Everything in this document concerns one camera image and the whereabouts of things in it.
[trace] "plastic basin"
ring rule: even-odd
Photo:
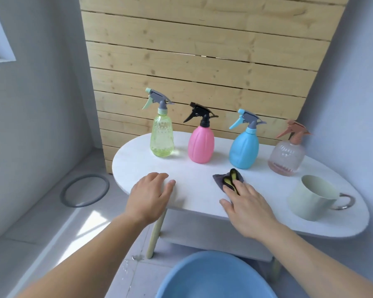
[[[179,262],[165,277],[156,298],[276,298],[268,283],[239,258],[202,251]]]

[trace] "wooden table leg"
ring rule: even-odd
[[[276,258],[273,258],[271,263],[271,271],[268,274],[268,282],[277,282],[280,276],[280,270],[282,269],[282,264]]]
[[[148,250],[146,251],[146,258],[150,259],[154,255],[155,246],[157,243],[157,239],[159,238],[160,229],[163,225],[164,217],[166,215],[167,209],[164,210],[163,214],[159,217],[154,225],[154,229],[152,230],[151,239],[149,240]]]

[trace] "pale green mug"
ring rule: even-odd
[[[343,206],[332,207],[339,197],[350,201]],[[345,210],[355,204],[351,195],[340,193],[332,184],[315,175],[304,175],[288,197],[290,210],[304,220],[318,220],[328,209]]]

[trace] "mug handle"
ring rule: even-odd
[[[348,197],[348,198],[350,198],[350,201],[348,202],[348,204],[343,205],[343,206],[331,207],[330,208],[331,210],[346,210],[346,209],[352,207],[355,204],[356,199],[352,195],[341,193],[340,197]]]

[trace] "spray nozzle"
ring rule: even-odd
[[[152,90],[150,88],[146,88],[145,92],[149,93],[149,98],[144,107],[143,110],[149,107],[152,103],[157,102],[159,104],[160,110],[167,110],[167,102],[169,105],[173,105],[174,102],[172,102],[170,99],[168,99],[164,94]]]
[[[257,125],[259,124],[266,124],[265,121],[262,121],[259,116],[257,116],[256,114],[253,114],[252,112],[246,111],[244,109],[239,109],[238,113],[240,114],[239,119],[236,120],[236,122],[229,127],[230,130],[237,127],[238,125],[242,123],[248,123],[249,124],[248,128],[253,129],[253,130],[256,129]]]
[[[200,126],[202,127],[209,127],[210,126],[210,118],[218,117],[217,115],[214,115],[212,111],[210,111],[205,106],[201,106],[197,103],[191,102],[190,106],[193,107],[192,113],[188,116],[187,119],[184,120],[184,123],[191,120],[194,117],[203,117],[200,121]]]
[[[298,145],[301,143],[301,139],[303,135],[312,135],[304,125],[299,124],[298,122],[294,120],[288,120],[286,123],[289,125],[287,130],[285,130],[283,133],[279,134],[276,138],[282,137],[283,135],[286,135],[288,133],[294,133],[294,135],[290,138],[290,143],[294,145]]]

